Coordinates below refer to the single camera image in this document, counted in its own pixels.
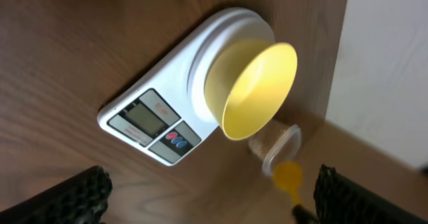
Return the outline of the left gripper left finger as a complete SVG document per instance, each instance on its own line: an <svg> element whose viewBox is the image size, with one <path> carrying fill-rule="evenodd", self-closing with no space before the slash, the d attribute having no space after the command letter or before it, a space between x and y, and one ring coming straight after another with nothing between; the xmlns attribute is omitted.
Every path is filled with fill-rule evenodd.
<svg viewBox="0 0 428 224"><path fill-rule="evenodd" d="M110 175L93 166L1 212L1 224L100 224L112 193Z"/></svg>

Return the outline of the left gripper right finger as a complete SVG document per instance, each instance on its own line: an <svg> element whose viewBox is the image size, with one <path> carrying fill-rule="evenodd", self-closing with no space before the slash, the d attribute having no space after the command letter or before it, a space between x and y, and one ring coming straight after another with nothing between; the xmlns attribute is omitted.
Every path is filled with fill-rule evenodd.
<svg viewBox="0 0 428 224"><path fill-rule="evenodd" d="M314 200L320 223L427 224L324 164L316 180Z"/></svg>

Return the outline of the yellow measuring scoop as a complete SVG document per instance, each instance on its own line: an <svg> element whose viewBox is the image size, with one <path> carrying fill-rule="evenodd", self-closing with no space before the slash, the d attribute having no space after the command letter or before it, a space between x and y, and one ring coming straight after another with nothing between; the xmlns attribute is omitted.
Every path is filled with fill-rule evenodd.
<svg viewBox="0 0 428 224"><path fill-rule="evenodd" d="M285 191L292 204L292 217L297 224L319 224L318 218L301 203L299 189L302 184L302 168L292 161L278 164L273 171L275 185Z"/></svg>

